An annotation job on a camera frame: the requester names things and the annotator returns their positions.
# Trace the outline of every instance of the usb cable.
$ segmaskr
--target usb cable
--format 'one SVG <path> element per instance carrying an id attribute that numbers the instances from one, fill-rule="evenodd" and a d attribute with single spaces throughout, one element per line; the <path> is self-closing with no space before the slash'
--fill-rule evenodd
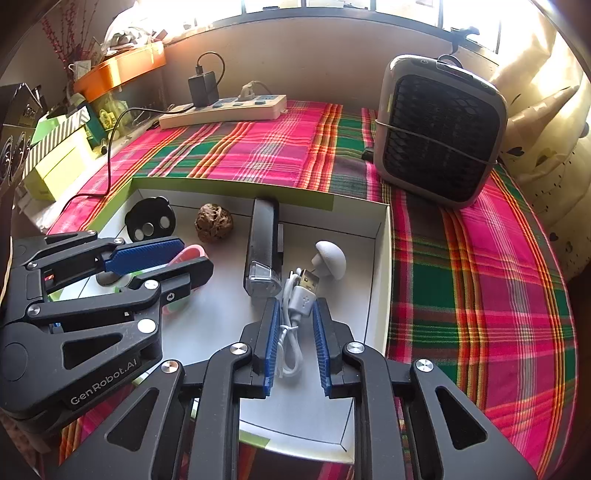
<path id="1" fill-rule="evenodd" d="M 276 374 L 279 377 L 294 377 L 301 371 L 304 357 L 301 354 L 297 331 L 302 317 L 307 317 L 312 311 L 312 305 L 316 301 L 318 281 L 319 278 L 316 275 L 298 268 L 290 273 L 285 282 L 281 302 L 283 310 L 281 334 L 277 343 Z M 289 367 L 285 361 L 286 340 L 293 351 L 293 367 Z"/>

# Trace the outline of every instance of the cardboard tray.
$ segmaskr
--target cardboard tray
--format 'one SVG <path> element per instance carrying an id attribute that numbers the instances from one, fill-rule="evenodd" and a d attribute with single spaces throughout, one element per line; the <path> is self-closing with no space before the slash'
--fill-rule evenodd
<path id="1" fill-rule="evenodd" d="M 176 217 L 175 235 L 186 245 L 200 243 L 194 229 L 204 203 L 217 203 L 233 215 L 234 231 L 218 244 L 203 245 L 214 263 L 210 281 L 176 314 L 163 316 L 163 360 L 183 364 L 202 361 L 237 341 L 242 328 L 260 320 L 265 301 L 244 291 L 243 269 L 253 199 L 275 197 L 284 229 L 283 278 L 297 267 L 311 267 L 318 240 L 329 240 L 347 258 L 345 277 L 322 279 L 319 297 L 326 297 L 335 320 L 347 323 L 356 340 L 385 352 L 392 283 L 390 208 L 328 193 L 233 181 L 151 178 L 130 180 L 105 206 L 91 228 L 100 237 L 121 236 L 127 211 L 140 199 L 169 199 Z M 61 299 L 111 293 L 94 277 L 65 288 Z M 299 331 L 304 355 L 302 375 L 275 377 L 271 395 L 242 400 L 240 439 L 286 455 L 328 462 L 353 462 L 352 400 L 330 400 L 320 385 L 314 336 L 309 319 Z"/>

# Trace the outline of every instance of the portable air cooler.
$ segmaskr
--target portable air cooler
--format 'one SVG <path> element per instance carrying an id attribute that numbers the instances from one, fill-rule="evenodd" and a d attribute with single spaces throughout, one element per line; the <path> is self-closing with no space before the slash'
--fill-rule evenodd
<path id="1" fill-rule="evenodd" d="M 386 68 L 374 163 L 382 178 L 446 206 L 476 200 L 505 132 L 505 99 L 440 60 L 396 57 Z"/>

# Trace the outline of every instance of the bed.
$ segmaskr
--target bed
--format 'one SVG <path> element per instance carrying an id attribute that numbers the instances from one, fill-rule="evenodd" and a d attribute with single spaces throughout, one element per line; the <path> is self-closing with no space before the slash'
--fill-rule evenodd
<path id="1" fill-rule="evenodd" d="M 288 112 L 274 121 L 151 129 L 112 160 L 109 197 L 132 176 L 174 176 L 389 203 L 394 262 L 387 356 L 434 360 L 543 478 L 561 460 L 577 389 L 570 305 L 548 239 L 500 164 L 476 203 L 460 211 L 383 183 L 361 159 L 373 146 L 374 119 L 368 109 L 289 101 Z M 81 192 L 104 192 L 106 184 L 105 167 Z M 50 233 L 87 228 L 106 201 L 75 199 Z M 122 395 L 64 430 L 62 458 Z M 248 477 L 249 465 L 241 461 L 240 478 Z M 319 468 L 334 474 L 325 478 L 345 478 L 350 467 Z"/>

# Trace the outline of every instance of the white power strip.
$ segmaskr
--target white power strip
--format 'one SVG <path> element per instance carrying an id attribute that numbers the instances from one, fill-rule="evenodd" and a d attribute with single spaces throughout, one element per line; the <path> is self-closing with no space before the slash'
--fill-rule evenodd
<path id="1" fill-rule="evenodd" d="M 259 95 L 245 101 L 240 101 L 237 97 L 222 98 L 213 105 L 191 108 L 185 113 L 174 113 L 187 107 L 188 105 L 180 105 L 172 110 L 173 113 L 161 116 L 160 127 L 177 128 L 217 122 L 274 120 L 287 110 L 287 97 L 286 95 Z"/>

